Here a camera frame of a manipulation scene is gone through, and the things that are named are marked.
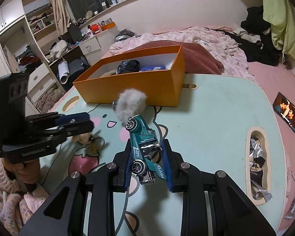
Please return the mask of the person's left hand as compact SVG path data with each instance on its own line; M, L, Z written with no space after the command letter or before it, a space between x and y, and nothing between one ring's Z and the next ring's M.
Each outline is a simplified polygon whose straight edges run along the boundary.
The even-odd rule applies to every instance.
M9 171L23 183L34 184L40 179L40 160L35 159L25 163L11 164L6 158L1 159L6 171Z

